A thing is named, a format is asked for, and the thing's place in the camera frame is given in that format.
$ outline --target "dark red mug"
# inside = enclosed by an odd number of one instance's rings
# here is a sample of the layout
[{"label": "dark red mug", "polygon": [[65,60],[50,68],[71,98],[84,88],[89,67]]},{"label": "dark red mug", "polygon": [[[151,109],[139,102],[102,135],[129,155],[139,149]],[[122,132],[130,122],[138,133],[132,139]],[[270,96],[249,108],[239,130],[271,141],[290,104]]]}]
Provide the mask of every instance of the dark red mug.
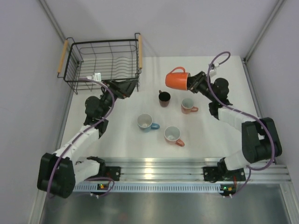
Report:
[{"label": "dark red mug", "polygon": [[170,102],[170,94],[168,92],[162,92],[159,90],[159,103],[161,107],[167,107]]}]

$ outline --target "white table surface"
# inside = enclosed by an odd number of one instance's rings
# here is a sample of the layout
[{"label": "white table surface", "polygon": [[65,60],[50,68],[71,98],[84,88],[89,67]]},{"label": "white table surface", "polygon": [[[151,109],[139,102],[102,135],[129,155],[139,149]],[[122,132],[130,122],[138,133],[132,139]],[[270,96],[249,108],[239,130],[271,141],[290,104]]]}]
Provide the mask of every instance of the white table surface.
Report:
[{"label": "white table surface", "polygon": [[[191,75],[207,71],[213,57],[146,57],[140,75],[139,92],[130,98],[118,99],[114,110],[107,118],[109,124],[104,135],[95,142],[85,156],[129,158],[210,158],[224,157],[241,150],[241,133],[212,117],[208,110],[209,100],[200,93],[179,91],[165,86],[165,76],[173,68],[183,66]],[[238,109],[256,115],[247,79],[240,57],[232,56],[217,69],[217,77],[229,82],[229,101]],[[168,91],[171,101],[162,108],[158,91]],[[79,91],[74,94],[64,131],[62,144],[78,132],[85,120],[85,100],[99,97],[101,91]],[[192,98],[198,112],[185,115],[180,105],[184,98]],[[137,117],[149,113],[159,130],[143,133],[137,126]],[[184,147],[169,145],[164,139],[164,130],[177,126],[181,131]]]}]

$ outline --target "orange mug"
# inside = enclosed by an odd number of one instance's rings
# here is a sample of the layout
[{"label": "orange mug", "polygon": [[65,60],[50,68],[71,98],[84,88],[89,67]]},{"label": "orange mug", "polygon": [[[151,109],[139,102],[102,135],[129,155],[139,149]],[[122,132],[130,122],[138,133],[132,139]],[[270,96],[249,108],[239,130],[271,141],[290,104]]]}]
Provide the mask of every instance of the orange mug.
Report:
[{"label": "orange mug", "polygon": [[181,147],[185,146],[185,143],[181,139],[179,139],[181,137],[181,132],[175,126],[169,126],[168,128],[166,128],[164,137],[169,144],[177,144]]},{"label": "orange mug", "polygon": [[182,101],[181,109],[184,114],[189,114],[191,112],[197,112],[198,107],[194,106],[194,101],[191,98],[185,98]]},{"label": "orange mug", "polygon": [[165,84],[167,87],[176,90],[187,90],[187,78],[190,76],[189,72],[185,71],[183,67],[176,67],[166,75]]}]

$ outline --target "wooden handle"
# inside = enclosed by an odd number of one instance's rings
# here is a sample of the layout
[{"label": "wooden handle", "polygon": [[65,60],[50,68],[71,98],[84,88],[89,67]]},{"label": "wooden handle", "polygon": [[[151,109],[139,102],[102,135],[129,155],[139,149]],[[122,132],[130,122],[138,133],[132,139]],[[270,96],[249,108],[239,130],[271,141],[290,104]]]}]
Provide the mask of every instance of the wooden handle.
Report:
[{"label": "wooden handle", "polygon": [[142,69],[142,36],[138,36],[139,68]]},{"label": "wooden handle", "polygon": [[68,46],[68,40],[65,40],[65,42],[64,42],[64,48],[62,50],[62,54],[61,54],[61,58],[60,58],[60,63],[59,63],[58,71],[57,71],[58,73],[61,72],[62,65],[64,64],[64,56],[65,56],[65,53],[66,53],[67,46]]}]

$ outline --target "metal rail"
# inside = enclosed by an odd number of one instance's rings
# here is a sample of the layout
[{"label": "metal rail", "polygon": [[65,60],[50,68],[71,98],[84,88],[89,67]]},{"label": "metal rail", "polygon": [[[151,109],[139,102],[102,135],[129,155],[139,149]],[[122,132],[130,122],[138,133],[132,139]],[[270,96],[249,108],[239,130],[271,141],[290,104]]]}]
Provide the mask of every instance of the metal rail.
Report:
[{"label": "metal rail", "polygon": [[50,10],[46,0],[38,0],[38,2],[40,3],[42,9],[44,10],[46,16],[48,17],[50,23],[52,24],[53,28],[55,29],[57,35],[59,36],[60,40],[62,43],[64,43],[66,37],[62,31],[62,29],[60,28],[56,18],[54,17],[52,11]]},{"label": "metal rail", "polygon": [[[82,182],[78,184],[73,192],[100,192],[107,190],[99,188],[98,183]],[[111,192],[118,193],[223,193],[220,184],[198,184],[198,183],[125,183],[116,182]]]},{"label": "metal rail", "polygon": [[[107,166],[120,166],[120,182],[130,183],[201,183],[204,181],[203,167],[217,166],[220,158],[203,159],[118,159],[106,158]],[[263,167],[266,162],[258,162],[254,167]],[[252,172],[249,184],[278,184],[291,182],[286,165],[271,165],[268,169]],[[229,184],[233,182],[217,182],[217,184]]]},{"label": "metal rail", "polygon": [[280,184],[281,192],[285,200],[285,206],[293,224],[299,223],[299,202],[292,184]]},{"label": "metal rail", "polygon": [[274,8],[271,11],[271,14],[269,15],[266,23],[263,25],[261,31],[258,33],[258,36],[256,37],[256,39],[254,40],[253,44],[251,45],[248,53],[246,54],[244,61],[247,64],[247,62],[249,61],[249,59],[251,58],[253,52],[256,50],[258,44],[260,43],[260,41],[262,40],[262,38],[264,37],[264,35],[266,34],[266,31],[268,30],[268,28],[270,27],[270,25],[273,23],[275,17],[277,16],[277,14],[279,13],[279,11],[281,10],[282,6],[284,5],[285,0],[278,0],[274,6]]},{"label": "metal rail", "polygon": [[248,86],[249,86],[249,90],[250,90],[250,93],[252,95],[253,104],[254,104],[254,107],[256,108],[257,116],[259,118],[262,118],[262,117],[264,117],[263,116],[264,112],[263,112],[263,109],[261,107],[261,103],[260,103],[260,100],[258,98],[258,94],[256,92],[256,88],[255,88],[255,86],[253,84],[251,74],[250,74],[250,72],[248,70],[247,64],[245,63],[244,59],[242,60],[242,64],[243,64],[245,76],[246,76],[246,79],[247,79],[247,83],[248,83]]}]

